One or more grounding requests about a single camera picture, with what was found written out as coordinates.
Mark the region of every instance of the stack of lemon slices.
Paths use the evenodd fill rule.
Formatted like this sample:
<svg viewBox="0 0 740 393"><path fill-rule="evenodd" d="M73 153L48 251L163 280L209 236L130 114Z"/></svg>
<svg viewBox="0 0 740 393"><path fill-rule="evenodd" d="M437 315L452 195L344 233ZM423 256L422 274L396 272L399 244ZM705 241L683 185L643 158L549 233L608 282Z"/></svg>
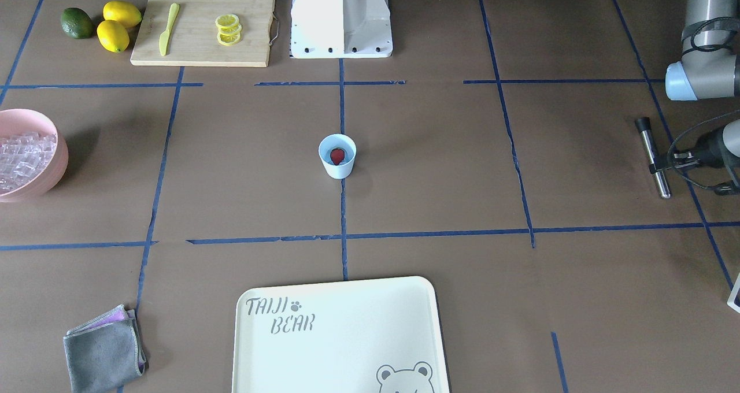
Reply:
<svg viewBox="0 0 740 393"><path fill-rule="evenodd" d="M241 24L239 16L235 14L222 14L216 19L216 27L219 28L219 34L216 40L221 45L232 46L241 40Z"/></svg>

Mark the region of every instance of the red strawberry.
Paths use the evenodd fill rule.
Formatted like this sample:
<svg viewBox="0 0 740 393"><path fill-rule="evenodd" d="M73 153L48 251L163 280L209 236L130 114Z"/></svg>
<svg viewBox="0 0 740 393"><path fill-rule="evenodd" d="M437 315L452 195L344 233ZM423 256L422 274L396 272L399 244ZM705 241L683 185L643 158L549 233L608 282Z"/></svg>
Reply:
<svg viewBox="0 0 740 393"><path fill-rule="evenodd" d="M339 166L339 164L344 161L344 149L336 148L331 151L330 158L331 163L335 164L335 166Z"/></svg>

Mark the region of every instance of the folded towel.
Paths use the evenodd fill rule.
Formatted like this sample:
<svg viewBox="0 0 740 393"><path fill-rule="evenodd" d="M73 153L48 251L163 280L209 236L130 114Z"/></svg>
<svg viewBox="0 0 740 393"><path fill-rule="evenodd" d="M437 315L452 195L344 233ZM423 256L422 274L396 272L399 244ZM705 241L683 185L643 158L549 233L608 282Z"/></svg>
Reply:
<svg viewBox="0 0 740 393"><path fill-rule="evenodd" d="M64 337L72 393L104 393L141 377L146 357L136 314L118 305Z"/></svg>

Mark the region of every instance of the bear ear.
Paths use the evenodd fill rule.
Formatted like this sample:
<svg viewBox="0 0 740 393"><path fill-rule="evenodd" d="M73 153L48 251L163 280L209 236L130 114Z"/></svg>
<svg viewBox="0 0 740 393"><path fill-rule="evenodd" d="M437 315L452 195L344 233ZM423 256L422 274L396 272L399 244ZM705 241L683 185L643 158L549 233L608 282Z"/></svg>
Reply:
<svg viewBox="0 0 740 393"><path fill-rule="evenodd" d="M396 371L391 366L381 366L380 369L378 369L378 382L383 384L383 382L388 380L388 377L391 377L391 374L395 372Z"/></svg>
<svg viewBox="0 0 740 393"><path fill-rule="evenodd" d="M417 362L417 365L414 366L414 371L431 380L431 366L427 362Z"/></svg>

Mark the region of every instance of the white tray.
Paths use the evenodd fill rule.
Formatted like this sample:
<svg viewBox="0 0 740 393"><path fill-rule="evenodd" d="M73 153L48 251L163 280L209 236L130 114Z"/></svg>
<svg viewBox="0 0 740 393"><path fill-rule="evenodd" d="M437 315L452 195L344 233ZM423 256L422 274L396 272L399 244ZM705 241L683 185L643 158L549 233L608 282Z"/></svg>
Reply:
<svg viewBox="0 0 740 393"><path fill-rule="evenodd" d="M254 288L236 308L232 393L449 393L423 277Z"/></svg>

